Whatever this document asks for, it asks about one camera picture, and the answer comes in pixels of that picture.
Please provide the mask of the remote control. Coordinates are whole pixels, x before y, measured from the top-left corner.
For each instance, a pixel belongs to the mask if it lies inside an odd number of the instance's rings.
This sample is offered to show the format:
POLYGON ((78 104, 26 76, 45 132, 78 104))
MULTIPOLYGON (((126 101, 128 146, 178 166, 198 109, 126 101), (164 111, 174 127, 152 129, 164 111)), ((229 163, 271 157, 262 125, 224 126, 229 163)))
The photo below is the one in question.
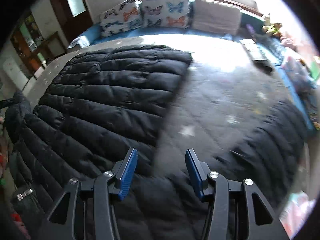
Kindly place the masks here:
POLYGON ((240 40, 241 45, 253 62, 265 62, 267 58, 252 39, 240 40))

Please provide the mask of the blue bed sheet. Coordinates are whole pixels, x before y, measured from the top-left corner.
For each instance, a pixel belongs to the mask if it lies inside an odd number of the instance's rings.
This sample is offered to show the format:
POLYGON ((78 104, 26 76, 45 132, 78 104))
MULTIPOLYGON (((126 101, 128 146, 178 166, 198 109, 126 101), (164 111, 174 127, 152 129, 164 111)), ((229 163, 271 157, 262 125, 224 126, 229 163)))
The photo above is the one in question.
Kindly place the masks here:
MULTIPOLYGON (((234 42, 240 42, 242 39, 248 38, 248 31, 241 29, 238 34, 216 34, 208 33, 205 31, 194 30, 194 29, 180 29, 180 28, 163 28, 163 27, 152 27, 152 28, 137 28, 126 32, 111 35, 109 37, 103 37, 100 33, 100 25, 95 24, 75 38, 70 45, 68 50, 79 50, 91 45, 117 40, 120 38, 129 38, 145 35, 165 35, 165 34, 178 34, 178 35, 198 35, 212 38, 220 38, 223 40, 229 40, 234 42)), ((289 77, 289 71, 284 70, 280 65, 285 62, 286 49, 280 44, 275 38, 266 37, 264 35, 256 35, 255 42, 261 53, 276 67, 277 72, 284 81, 285 85, 289 89, 293 96, 294 103, 298 109, 303 113, 303 116, 307 118, 308 129, 314 131, 319 129, 319 116, 316 106, 315 81, 308 81, 307 84, 310 86, 308 92, 300 93, 294 85, 293 79, 289 77)))

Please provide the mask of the white small fridge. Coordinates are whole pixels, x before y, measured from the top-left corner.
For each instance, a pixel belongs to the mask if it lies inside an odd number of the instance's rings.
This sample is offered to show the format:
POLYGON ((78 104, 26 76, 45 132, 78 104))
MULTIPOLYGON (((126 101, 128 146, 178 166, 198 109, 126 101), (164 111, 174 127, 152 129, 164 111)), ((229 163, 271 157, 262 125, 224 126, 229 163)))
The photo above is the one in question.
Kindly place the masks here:
POLYGON ((12 57, 7 57, 5 59, 3 62, 3 70, 19 90, 24 89, 25 85, 28 83, 28 78, 12 57))

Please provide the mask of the wooden shelf cabinet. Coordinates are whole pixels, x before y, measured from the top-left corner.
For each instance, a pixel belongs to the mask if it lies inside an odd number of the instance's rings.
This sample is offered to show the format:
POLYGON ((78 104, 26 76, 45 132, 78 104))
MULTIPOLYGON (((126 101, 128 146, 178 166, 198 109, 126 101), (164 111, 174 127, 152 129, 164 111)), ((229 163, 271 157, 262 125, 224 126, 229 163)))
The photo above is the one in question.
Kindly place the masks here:
POLYGON ((47 38, 42 36, 30 10, 18 20, 10 41, 31 75, 67 53, 57 31, 47 38))

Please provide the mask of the purple doll toy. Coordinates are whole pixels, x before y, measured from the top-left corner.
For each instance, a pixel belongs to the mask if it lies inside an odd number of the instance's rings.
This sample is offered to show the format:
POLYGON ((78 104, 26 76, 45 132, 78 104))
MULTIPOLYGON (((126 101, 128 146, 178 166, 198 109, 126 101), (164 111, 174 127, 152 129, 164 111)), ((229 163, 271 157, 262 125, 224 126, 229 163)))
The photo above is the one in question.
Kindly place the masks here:
POLYGON ((257 40, 256 32, 252 25, 246 24, 246 29, 251 37, 251 39, 255 42, 257 40))

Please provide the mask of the plush toys pile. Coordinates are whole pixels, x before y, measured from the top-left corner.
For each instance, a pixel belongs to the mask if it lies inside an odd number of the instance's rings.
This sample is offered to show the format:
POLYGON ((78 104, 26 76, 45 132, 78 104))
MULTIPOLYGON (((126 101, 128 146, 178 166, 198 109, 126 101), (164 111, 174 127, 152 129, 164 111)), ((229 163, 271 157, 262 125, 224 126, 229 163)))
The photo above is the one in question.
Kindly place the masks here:
POLYGON ((278 39, 281 39, 283 35, 280 29, 283 25, 280 22, 271 23, 270 14, 264 14, 263 20, 264 25, 261 27, 261 31, 269 37, 276 37, 278 39))

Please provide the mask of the plain white pillow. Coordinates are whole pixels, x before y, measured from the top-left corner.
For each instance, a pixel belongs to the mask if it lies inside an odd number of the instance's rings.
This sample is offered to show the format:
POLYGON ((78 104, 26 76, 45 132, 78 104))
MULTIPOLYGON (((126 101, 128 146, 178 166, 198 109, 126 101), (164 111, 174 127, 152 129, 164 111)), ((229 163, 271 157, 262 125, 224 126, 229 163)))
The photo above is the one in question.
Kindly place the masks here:
POLYGON ((212 0, 194 0, 191 27, 210 33, 235 35, 240 28, 241 17, 239 6, 212 0))

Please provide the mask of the left butterfly pillow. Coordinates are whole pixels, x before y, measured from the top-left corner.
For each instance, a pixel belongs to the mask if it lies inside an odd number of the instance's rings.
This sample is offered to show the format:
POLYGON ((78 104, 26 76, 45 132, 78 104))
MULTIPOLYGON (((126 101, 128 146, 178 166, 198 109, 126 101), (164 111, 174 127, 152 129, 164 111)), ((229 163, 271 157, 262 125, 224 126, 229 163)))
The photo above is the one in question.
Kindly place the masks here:
POLYGON ((102 37, 109 37, 142 27, 138 0, 125 0, 99 15, 102 37))

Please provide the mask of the butterfly pillow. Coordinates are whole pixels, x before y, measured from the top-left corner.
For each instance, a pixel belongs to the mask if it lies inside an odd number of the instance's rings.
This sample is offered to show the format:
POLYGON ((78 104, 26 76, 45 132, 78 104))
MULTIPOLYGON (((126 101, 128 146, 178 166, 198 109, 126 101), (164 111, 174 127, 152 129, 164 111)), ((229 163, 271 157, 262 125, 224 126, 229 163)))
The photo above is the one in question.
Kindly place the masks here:
POLYGON ((99 15, 102 37, 109 37, 142 27, 138 0, 125 0, 99 15))
POLYGON ((141 0, 143 27, 186 29, 189 26, 190 0, 141 0))

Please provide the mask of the right butterfly pillow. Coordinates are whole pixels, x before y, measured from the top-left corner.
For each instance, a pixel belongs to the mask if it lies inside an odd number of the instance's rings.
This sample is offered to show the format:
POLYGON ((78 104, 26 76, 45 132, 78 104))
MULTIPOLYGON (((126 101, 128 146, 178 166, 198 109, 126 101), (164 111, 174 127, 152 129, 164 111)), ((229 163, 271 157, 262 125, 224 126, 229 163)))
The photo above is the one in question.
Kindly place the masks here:
POLYGON ((189 26, 190 0, 141 0, 143 27, 186 29, 189 26))

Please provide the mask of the dark wooden door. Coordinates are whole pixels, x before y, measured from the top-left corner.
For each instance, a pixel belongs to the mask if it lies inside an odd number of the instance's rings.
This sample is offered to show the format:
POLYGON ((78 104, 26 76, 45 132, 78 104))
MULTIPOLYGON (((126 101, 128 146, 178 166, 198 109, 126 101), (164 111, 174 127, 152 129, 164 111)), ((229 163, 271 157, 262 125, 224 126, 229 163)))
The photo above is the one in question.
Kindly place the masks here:
POLYGON ((50 0, 50 2, 68 43, 93 25, 85 0, 50 0))

